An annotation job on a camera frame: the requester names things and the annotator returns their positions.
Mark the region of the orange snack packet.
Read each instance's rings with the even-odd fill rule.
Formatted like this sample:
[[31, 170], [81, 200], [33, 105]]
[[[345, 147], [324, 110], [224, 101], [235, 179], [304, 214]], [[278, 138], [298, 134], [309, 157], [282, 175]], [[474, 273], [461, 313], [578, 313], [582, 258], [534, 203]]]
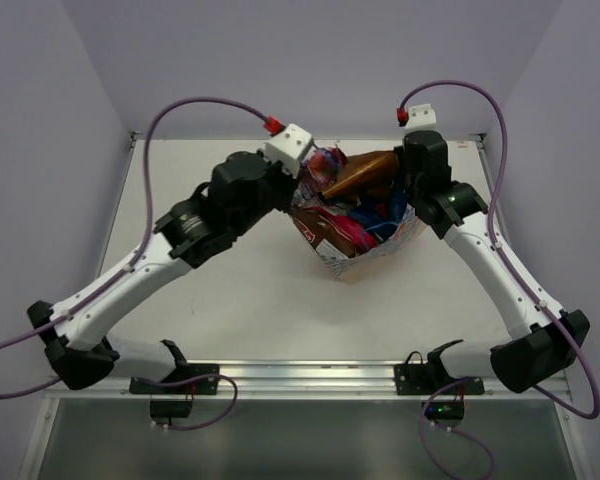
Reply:
[[393, 150], [353, 155], [337, 174], [336, 181], [321, 190], [326, 199], [350, 196], [371, 187], [391, 184], [399, 170]]

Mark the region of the purple candy packet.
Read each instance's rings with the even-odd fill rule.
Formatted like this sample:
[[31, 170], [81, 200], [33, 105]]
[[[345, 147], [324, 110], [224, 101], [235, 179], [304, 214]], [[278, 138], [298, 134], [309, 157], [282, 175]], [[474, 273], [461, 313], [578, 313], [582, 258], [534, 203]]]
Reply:
[[304, 180], [314, 190], [321, 191], [333, 184], [348, 158], [338, 147], [316, 149], [304, 163]]

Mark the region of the blue checkered paper bag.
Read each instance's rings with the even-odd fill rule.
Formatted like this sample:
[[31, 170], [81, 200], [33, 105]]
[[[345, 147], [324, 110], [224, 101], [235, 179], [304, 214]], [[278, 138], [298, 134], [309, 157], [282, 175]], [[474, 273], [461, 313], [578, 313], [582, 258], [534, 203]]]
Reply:
[[[363, 198], [385, 201], [389, 198], [390, 193], [395, 190], [401, 189], [393, 186], [382, 187], [380, 191], [388, 195], [384, 199], [364, 194], [362, 196], [355, 195], [350, 199], [336, 198], [326, 200], [306, 182], [303, 182], [294, 193], [292, 208], [317, 210], [327, 214], [334, 221], [337, 215], [347, 216], [348, 212], [358, 206]], [[423, 230], [424, 224], [416, 217], [414, 208], [407, 203], [406, 211], [396, 232], [386, 240], [382, 240], [377, 235], [372, 234], [377, 241], [377, 246], [366, 253], [359, 253], [355, 258], [348, 260], [328, 260], [319, 256], [307, 241], [303, 239], [332, 275], [345, 282], [355, 282], [369, 271], [386, 266], [391, 257], [415, 240]]]

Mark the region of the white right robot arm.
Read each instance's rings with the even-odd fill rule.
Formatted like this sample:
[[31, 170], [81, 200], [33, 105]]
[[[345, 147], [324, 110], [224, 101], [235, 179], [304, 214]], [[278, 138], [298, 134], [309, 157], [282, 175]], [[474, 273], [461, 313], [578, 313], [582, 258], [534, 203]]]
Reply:
[[408, 203], [469, 267], [496, 306], [507, 335], [493, 347], [461, 348], [453, 341], [431, 354], [431, 389], [448, 392], [461, 377], [495, 376], [522, 393], [572, 365], [590, 329], [580, 310], [569, 312], [521, 264], [496, 228], [476, 189], [452, 178], [448, 145], [434, 130], [412, 131], [395, 148]]

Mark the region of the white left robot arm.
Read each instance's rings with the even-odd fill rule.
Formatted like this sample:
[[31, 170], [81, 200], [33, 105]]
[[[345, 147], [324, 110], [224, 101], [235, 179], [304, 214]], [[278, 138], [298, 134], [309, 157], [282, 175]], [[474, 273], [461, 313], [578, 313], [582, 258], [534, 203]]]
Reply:
[[119, 341], [110, 330], [162, 287], [230, 249], [272, 210], [288, 212], [303, 158], [282, 158], [271, 148], [229, 155], [189, 198], [150, 222], [133, 252], [74, 298], [31, 305], [28, 317], [60, 380], [81, 390], [127, 376], [181, 390], [188, 369], [174, 342]]

